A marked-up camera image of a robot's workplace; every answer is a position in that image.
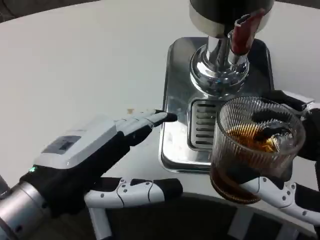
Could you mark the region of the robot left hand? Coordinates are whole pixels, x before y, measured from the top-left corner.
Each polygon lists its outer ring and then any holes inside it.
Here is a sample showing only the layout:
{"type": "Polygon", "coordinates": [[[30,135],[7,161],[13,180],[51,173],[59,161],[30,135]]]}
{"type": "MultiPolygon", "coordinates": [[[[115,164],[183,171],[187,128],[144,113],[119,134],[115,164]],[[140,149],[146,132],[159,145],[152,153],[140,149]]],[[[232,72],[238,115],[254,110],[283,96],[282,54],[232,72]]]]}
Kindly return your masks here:
{"type": "Polygon", "coordinates": [[[100,116],[50,143],[20,178],[43,198],[54,218],[83,208],[120,209],[169,201],[183,193],[176,178],[126,180],[105,173],[157,126],[177,116],[153,110],[138,117],[113,121],[100,116]]]}

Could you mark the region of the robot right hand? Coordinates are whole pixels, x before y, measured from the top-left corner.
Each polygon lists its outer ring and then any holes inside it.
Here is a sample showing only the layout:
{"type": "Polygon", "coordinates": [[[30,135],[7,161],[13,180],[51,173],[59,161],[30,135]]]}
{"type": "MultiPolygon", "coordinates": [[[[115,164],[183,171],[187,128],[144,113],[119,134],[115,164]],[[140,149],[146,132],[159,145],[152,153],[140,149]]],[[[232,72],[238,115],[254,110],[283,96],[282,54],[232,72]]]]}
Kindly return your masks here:
{"type": "MultiPolygon", "coordinates": [[[[285,104],[298,112],[305,129],[305,141],[298,156],[315,163],[315,177],[320,179],[320,104],[310,98],[282,90],[270,90],[261,95],[267,100],[285,104]]],[[[232,175],[240,188],[259,197],[283,213],[320,230],[320,191],[292,180],[259,173],[242,166],[232,175]]]]}

